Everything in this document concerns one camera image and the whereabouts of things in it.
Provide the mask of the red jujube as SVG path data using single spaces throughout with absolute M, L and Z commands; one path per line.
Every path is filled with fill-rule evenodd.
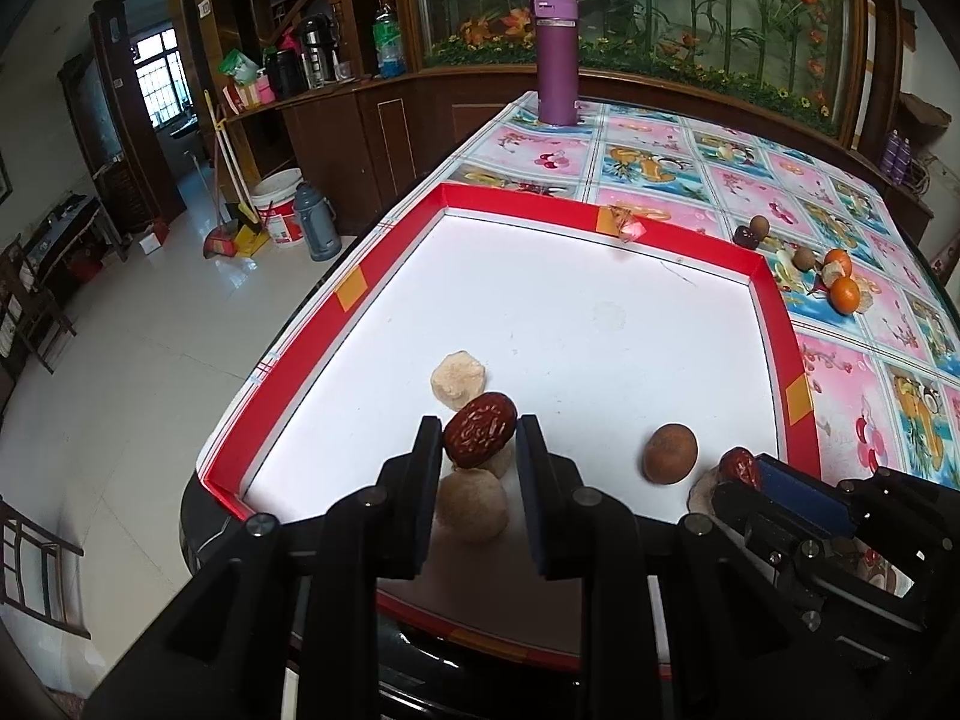
M 719 471 L 724 479 L 740 481 L 752 489 L 761 486 L 760 470 L 757 459 L 745 447 L 732 447 L 721 457 Z
M 457 468 L 475 468 L 506 447 L 516 424 L 512 399 L 501 392 L 487 392 L 469 401 L 446 424 L 444 450 Z

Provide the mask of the beige cake cube front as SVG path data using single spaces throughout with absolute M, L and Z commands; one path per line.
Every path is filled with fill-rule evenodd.
M 686 510 L 690 514 L 701 514 L 711 520 L 719 520 L 715 507 L 715 492 L 723 481 L 719 466 L 713 466 L 698 476 L 697 483 L 690 488 L 686 498 Z

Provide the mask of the beige cake cube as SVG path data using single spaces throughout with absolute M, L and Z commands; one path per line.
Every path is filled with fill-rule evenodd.
M 686 510 L 690 514 L 701 514 L 711 520 L 719 520 L 715 507 L 715 492 L 723 481 L 719 466 L 713 466 L 698 476 L 697 483 L 690 488 L 686 498 Z
M 836 280 L 844 277 L 846 277 L 844 266 L 841 265 L 838 260 L 827 262 L 820 268 L 820 281 L 822 281 L 823 286 L 827 289 L 832 288 Z
M 460 541 L 488 543 L 508 526 L 508 498 L 493 473 L 459 470 L 439 481 L 434 515 Z

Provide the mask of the brown longan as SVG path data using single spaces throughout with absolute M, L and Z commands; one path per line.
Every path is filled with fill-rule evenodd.
M 766 238 L 770 232 L 770 222 L 765 216 L 757 215 L 750 220 L 750 229 L 754 231 L 755 236 L 760 239 Z
M 697 465 L 698 441 L 690 427 L 669 422 L 647 439 L 641 454 L 641 470 L 654 484 L 675 484 Z
M 796 250 L 794 250 L 793 265 L 799 271 L 814 270 L 815 266 L 817 265 L 817 259 L 815 258 L 814 251 L 809 249 L 809 247 L 798 247 Z

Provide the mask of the orange tangerine front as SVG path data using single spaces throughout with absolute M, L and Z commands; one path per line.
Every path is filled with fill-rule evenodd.
M 828 302 L 842 316 L 852 316 L 861 305 L 861 289 L 851 277 L 838 277 L 828 286 Z

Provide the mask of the orange tangerine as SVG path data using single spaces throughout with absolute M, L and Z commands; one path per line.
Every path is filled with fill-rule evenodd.
M 842 316 L 852 316 L 861 305 L 861 289 L 851 277 L 838 277 L 828 286 L 828 302 Z
M 823 257 L 823 265 L 834 265 L 841 271 L 843 277 L 849 277 L 853 273 L 853 261 L 850 254 L 844 249 L 830 249 Z

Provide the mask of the orange tangerine back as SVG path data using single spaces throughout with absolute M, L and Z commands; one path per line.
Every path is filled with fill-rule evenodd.
M 834 265 L 841 271 L 843 277 L 849 277 L 853 273 L 853 261 L 850 254 L 844 249 L 830 249 L 823 257 L 823 265 Z

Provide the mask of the beige cake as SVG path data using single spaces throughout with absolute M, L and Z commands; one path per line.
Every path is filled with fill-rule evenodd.
M 439 403 L 459 411 L 485 392 L 487 372 L 480 361 L 460 349 L 447 355 L 431 372 L 430 385 Z

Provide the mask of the floral plastic tablecloth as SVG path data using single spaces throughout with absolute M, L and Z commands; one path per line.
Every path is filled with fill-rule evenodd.
M 877 190 L 768 138 L 623 103 L 573 127 L 532 91 L 444 181 L 579 200 L 755 250 L 793 322 L 827 483 L 882 468 L 958 483 L 958 322 Z

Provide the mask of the red white tray box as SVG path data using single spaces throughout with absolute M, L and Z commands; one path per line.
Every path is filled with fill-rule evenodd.
M 482 541 L 438 527 L 392 619 L 505 660 L 579 663 L 579 585 L 527 546 L 517 436 L 534 418 L 584 483 L 674 523 L 692 473 L 641 454 L 681 424 L 698 470 L 768 452 L 822 470 L 799 341 L 765 259 L 672 223 L 532 193 L 444 184 L 392 210 L 280 333 L 197 460 L 236 517 L 324 515 L 371 486 L 423 419 L 446 470 L 487 495 Z

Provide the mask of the wooden chair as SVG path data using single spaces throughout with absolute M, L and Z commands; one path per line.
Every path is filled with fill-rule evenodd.
M 32 621 L 91 639 L 73 585 L 85 550 L 2 500 L 2 605 Z

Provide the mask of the dark jujube far left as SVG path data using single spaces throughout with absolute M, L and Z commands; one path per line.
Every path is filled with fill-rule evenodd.
M 761 238 L 750 226 L 737 226 L 732 242 L 742 249 L 757 250 Z

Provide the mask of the broom and dustpan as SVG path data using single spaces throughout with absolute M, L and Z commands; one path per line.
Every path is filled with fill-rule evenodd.
M 226 132 L 226 121 L 213 106 L 212 96 L 203 92 L 206 114 L 213 132 L 213 181 L 217 190 L 228 185 L 224 199 L 213 200 L 218 224 L 203 243 L 207 257 L 244 257 L 252 259 L 268 242 L 259 215 L 251 203 L 251 192 L 245 185 L 236 160 L 233 144 Z

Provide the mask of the purple spray bottles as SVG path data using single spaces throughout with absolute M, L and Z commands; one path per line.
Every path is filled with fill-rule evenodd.
M 889 177 L 895 185 L 903 184 L 911 161 L 911 145 L 907 137 L 898 130 L 892 130 L 885 143 L 884 154 L 880 160 L 880 172 Z

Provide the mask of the grey thermos jug floor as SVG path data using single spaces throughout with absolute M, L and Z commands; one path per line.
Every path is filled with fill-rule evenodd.
M 314 262 L 333 259 L 342 250 L 342 241 L 335 229 L 335 215 L 329 200 L 309 182 L 301 181 L 296 188 L 295 211 L 311 259 Z

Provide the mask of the white plastic bucket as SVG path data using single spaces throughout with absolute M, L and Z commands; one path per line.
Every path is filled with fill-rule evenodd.
M 251 202 L 260 224 L 277 245 L 296 245 L 302 239 L 295 210 L 296 189 L 302 181 L 299 167 L 275 172 L 251 190 Z

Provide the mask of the wooden cabinet counter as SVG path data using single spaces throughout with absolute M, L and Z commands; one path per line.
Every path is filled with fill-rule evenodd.
M 229 117 L 249 179 L 293 160 L 361 232 L 404 197 L 501 109 L 535 88 L 530 65 L 432 68 L 385 82 L 324 86 Z M 914 242 L 934 213 L 877 167 L 807 125 L 753 104 L 677 83 L 586 70 L 579 93 L 604 103 L 669 110 L 760 135 L 817 156 L 880 192 L 893 221 Z

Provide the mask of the flower aquarium glass panel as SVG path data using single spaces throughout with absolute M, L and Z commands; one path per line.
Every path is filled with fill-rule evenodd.
M 574 0 L 579 62 L 709 89 L 838 133 L 853 0 Z M 427 64 L 530 64 L 530 0 L 415 0 Z

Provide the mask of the green water bottle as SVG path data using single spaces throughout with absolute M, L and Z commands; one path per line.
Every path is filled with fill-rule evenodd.
M 377 10 L 373 23 L 373 39 L 379 75 L 384 80 L 404 75 L 407 67 L 402 31 L 397 16 L 389 5 L 381 5 Z

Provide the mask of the purple thermos bottle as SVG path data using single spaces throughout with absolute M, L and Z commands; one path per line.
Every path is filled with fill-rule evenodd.
M 555 127 L 578 122 L 578 0 L 530 0 L 537 46 L 539 119 Z

